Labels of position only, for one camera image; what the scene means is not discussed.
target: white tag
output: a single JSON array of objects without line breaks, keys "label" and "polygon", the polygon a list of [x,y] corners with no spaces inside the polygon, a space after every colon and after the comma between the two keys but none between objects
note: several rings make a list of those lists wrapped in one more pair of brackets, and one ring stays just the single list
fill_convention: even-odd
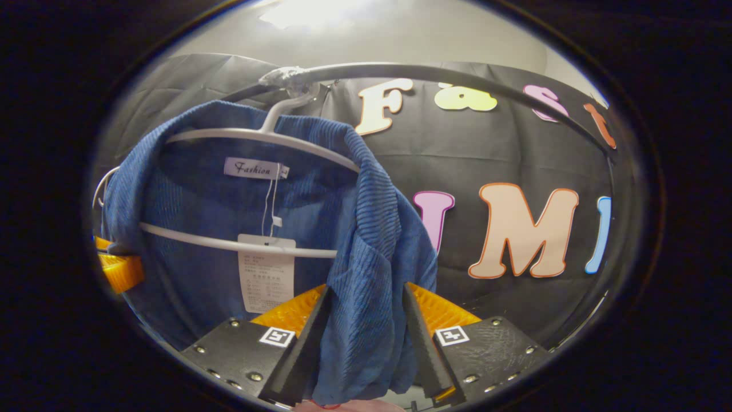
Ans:
[{"label": "white tag", "polygon": [[277,176],[278,164],[280,164],[280,179],[287,179],[287,174],[290,172],[289,167],[281,163],[245,158],[226,158],[224,162],[224,174],[274,180]]},{"label": "white tag", "polygon": [[[241,243],[295,247],[295,240],[269,236],[239,235]],[[250,313],[264,313],[294,297],[295,256],[239,252],[239,282],[244,308]]]}]

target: orange letter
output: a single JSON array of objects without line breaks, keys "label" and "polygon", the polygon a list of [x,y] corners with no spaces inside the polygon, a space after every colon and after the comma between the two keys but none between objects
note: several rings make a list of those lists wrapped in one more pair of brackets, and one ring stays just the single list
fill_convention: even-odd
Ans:
[{"label": "orange letter", "polygon": [[546,278],[564,272],[572,217],[580,201],[577,192],[553,191],[537,223],[516,185],[491,183],[480,188],[479,195],[488,203],[488,231],[480,261],[468,270],[470,276],[483,279],[503,276],[506,266],[501,259],[506,243],[514,276],[526,270],[542,247],[539,261],[531,266],[529,273],[535,278]]},{"label": "orange letter", "polygon": [[396,78],[386,83],[363,89],[359,96],[363,99],[361,111],[361,122],[356,126],[356,133],[365,135],[386,130],[392,125],[392,120],[384,117],[384,107],[388,107],[392,113],[397,113],[402,108],[402,93],[399,90],[392,90],[384,97],[384,92],[389,89],[411,90],[414,82],[408,78]]},{"label": "orange letter", "polygon": [[602,135],[602,138],[605,140],[607,144],[610,145],[613,149],[616,148],[615,145],[615,139],[613,139],[612,136],[610,136],[610,133],[608,132],[607,126],[605,126],[605,118],[602,117],[600,113],[597,113],[597,109],[591,105],[590,103],[587,103],[585,106],[585,110],[589,111],[592,115],[592,119],[595,121],[595,125],[597,125],[597,128],[600,130],[600,134]]}]

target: white hanger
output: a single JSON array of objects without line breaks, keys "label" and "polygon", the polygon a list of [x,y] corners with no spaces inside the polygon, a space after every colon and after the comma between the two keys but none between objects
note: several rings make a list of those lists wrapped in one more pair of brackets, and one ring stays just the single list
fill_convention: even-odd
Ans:
[{"label": "white hanger", "polygon": [[[307,94],[293,98],[283,100],[275,104],[267,114],[264,124],[259,130],[253,129],[240,129],[240,128],[211,128],[211,129],[200,129],[183,132],[171,136],[166,144],[173,143],[174,141],[183,141],[190,139],[200,139],[207,137],[227,137],[232,139],[246,139],[265,141],[268,143],[280,144],[282,146],[292,147],[294,149],[302,150],[304,152],[312,153],[322,158],[328,159],[341,166],[347,167],[350,170],[358,173],[361,169],[347,157],[340,155],[332,150],[328,150],[325,147],[318,146],[317,144],[295,139],[294,137],[281,135],[275,133],[275,124],[280,118],[280,115],[287,110],[292,108],[303,106],[309,103],[318,95],[318,87],[310,87]],[[144,232],[152,233],[153,235],[162,236],[168,239],[174,239],[185,243],[191,243],[193,245],[206,246],[209,248],[224,249],[231,251],[248,251],[260,254],[279,254],[288,255],[295,257],[319,257],[319,258],[334,258],[336,255],[335,250],[327,249],[301,249],[301,248],[283,248],[279,246],[261,246],[253,245],[249,243],[240,243],[232,240],[223,240],[217,238],[208,238],[206,236],[192,235],[190,233],[177,232],[175,230],[166,229],[164,227],[158,227],[147,223],[140,223],[140,228]]]}]

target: black fabric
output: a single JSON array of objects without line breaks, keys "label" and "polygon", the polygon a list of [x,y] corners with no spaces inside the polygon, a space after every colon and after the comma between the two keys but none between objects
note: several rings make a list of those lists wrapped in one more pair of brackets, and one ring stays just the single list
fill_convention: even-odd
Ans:
[{"label": "black fabric", "polygon": [[[618,141],[611,156],[616,164],[613,173],[616,179],[623,176],[625,148],[622,136],[616,135],[621,131],[613,108],[608,111],[560,81],[525,70],[478,63],[437,65],[519,90],[527,84],[547,87],[559,96],[571,118],[602,139],[583,107],[592,104],[606,118],[610,134]],[[258,60],[221,54],[177,56],[161,62],[111,118],[100,145],[97,175],[101,178],[119,164],[137,140],[160,123],[196,104],[254,84],[274,68]],[[388,80],[335,81],[321,88],[319,99],[293,114],[358,125],[362,113],[358,93]],[[367,134],[364,140],[408,199],[427,190],[445,191],[456,199],[444,222],[437,293],[481,318],[504,316],[532,339],[553,347],[580,325],[604,292],[605,285],[598,284],[598,279],[608,278],[602,266],[596,274],[585,273],[584,267],[593,254],[600,224],[597,199],[613,196],[608,163],[582,136],[560,123],[541,120],[525,106],[499,98],[497,107],[488,112],[469,108],[447,111],[434,102],[439,90],[436,83],[415,81],[412,90],[401,92],[403,104],[398,113],[384,109],[385,116],[393,119],[392,126]],[[283,98],[287,98],[283,92],[270,92],[240,103],[267,109]],[[536,279],[527,269],[514,276],[506,253],[503,263],[508,269],[501,278],[474,279],[468,275],[468,267],[478,262],[485,241],[488,207],[478,191],[487,183],[519,185],[534,219],[541,215],[555,189],[570,188],[579,194],[565,272],[551,279]]]}]

